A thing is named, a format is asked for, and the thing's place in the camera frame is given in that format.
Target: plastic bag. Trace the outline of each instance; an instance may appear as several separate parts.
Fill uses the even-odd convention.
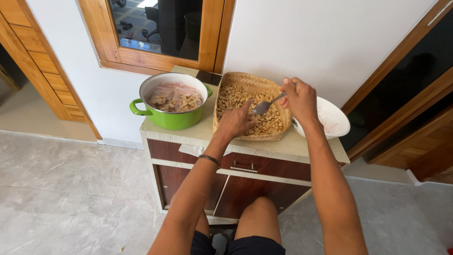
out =
[[[184,82],[160,84],[151,95],[152,108],[169,113],[182,113],[201,106],[202,97],[197,88]]]

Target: pot rim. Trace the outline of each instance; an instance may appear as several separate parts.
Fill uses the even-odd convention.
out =
[[[159,75],[162,75],[162,74],[182,74],[182,75],[189,76],[190,78],[194,78],[194,79],[196,79],[197,81],[199,81],[199,82],[201,83],[201,85],[203,85],[203,87],[206,89],[206,98],[204,99],[203,103],[202,103],[199,107],[197,107],[197,108],[195,108],[195,109],[193,109],[193,110],[186,111],[186,112],[180,112],[180,113],[169,113],[169,112],[165,112],[165,111],[158,110],[158,109],[156,109],[156,108],[150,106],[150,105],[146,102],[146,100],[143,98],[143,95],[141,94],[141,89],[142,89],[142,87],[145,85],[146,81],[148,81],[149,79],[153,78],[154,76],[159,76]],[[153,76],[151,76],[151,77],[148,77],[146,80],[144,80],[144,81],[142,82],[142,84],[140,85],[140,88],[139,88],[139,95],[140,95],[141,100],[143,101],[143,103],[144,103],[146,106],[148,106],[148,107],[151,108],[152,110],[155,110],[155,111],[158,111],[158,112],[161,112],[161,113],[183,114],[183,113],[190,113],[190,112],[196,111],[196,110],[200,109],[200,108],[206,103],[206,101],[207,101],[207,99],[208,99],[208,96],[207,96],[207,95],[208,95],[208,90],[207,90],[207,88],[205,87],[204,83],[203,83],[202,81],[200,81],[199,79],[197,79],[197,78],[195,78],[195,77],[193,77],[193,76],[191,76],[191,75],[183,74],[183,73],[162,73],[162,74],[155,74],[155,75],[153,75]]]

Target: wicker tray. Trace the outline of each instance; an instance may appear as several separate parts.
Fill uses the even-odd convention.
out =
[[[214,106],[214,121],[213,121],[213,130],[217,130],[218,119],[217,119],[217,102],[219,100],[219,93],[222,86],[236,84],[242,86],[242,90],[255,94],[256,92],[270,92],[274,98],[280,94],[280,86],[273,81],[252,75],[247,73],[240,72],[229,72],[223,75],[222,80],[219,84],[219,89],[217,90],[216,104]],[[283,131],[275,132],[266,135],[250,135],[250,136],[240,136],[237,139],[247,140],[247,141],[277,141],[280,140],[283,136],[283,132],[289,128],[291,125],[291,115],[288,109],[283,109],[278,103],[275,103],[280,114],[280,121],[282,122]]]

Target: pot handle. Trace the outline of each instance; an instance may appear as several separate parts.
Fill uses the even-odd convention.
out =
[[[212,93],[213,93],[213,92],[212,92],[212,89],[211,89],[208,85],[206,85],[205,83],[203,83],[203,85],[204,85],[204,86],[206,87],[206,89],[207,89],[207,97],[212,96]]]
[[[139,99],[136,99],[134,101],[132,101],[129,105],[129,108],[130,108],[130,111],[135,114],[135,115],[141,115],[141,116],[148,116],[148,115],[153,115],[153,113],[149,110],[146,110],[146,111],[142,111],[142,110],[139,110],[136,106],[136,104],[138,103],[143,103],[143,100],[141,100],[141,98]]]

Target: hand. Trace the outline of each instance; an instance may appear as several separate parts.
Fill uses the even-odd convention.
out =
[[[321,125],[316,108],[316,90],[299,78],[283,79],[280,91],[286,91],[279,104],[289,108],[291,114],[299,121],[302,128],[310,124]]]
[[[222,119],[219,121],[215,134],[220,134],[231,141],[253,128],[255,121],[248,121],[248,114],[250,106],[254,101],[254,99],[250,99],[241,108],[226,110],[222,115]]]

